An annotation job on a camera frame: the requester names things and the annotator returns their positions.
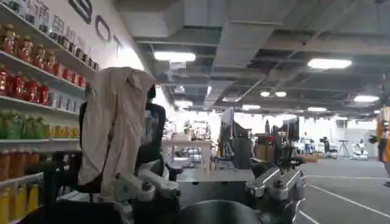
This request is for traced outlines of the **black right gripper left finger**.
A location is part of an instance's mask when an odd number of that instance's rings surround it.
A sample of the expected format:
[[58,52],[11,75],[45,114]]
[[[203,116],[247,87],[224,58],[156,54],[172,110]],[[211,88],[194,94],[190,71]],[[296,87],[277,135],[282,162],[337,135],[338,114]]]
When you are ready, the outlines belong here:
[[138,175],[123,171],[115,177],[115,200],[152,201],[156,195],[167,199],[180,197],[179,184],[161,177],[148,168],[143,167]]

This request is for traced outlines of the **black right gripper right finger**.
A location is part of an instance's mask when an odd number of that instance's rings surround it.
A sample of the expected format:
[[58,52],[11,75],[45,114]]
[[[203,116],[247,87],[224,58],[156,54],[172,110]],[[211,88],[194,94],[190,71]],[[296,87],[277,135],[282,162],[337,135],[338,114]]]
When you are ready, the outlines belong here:
[[274,200],[301,201],[305,198],[306,181],[298,169],[282,169],[268,161],[252,161],[254,179],[245,183],[253,198],[269,196]]

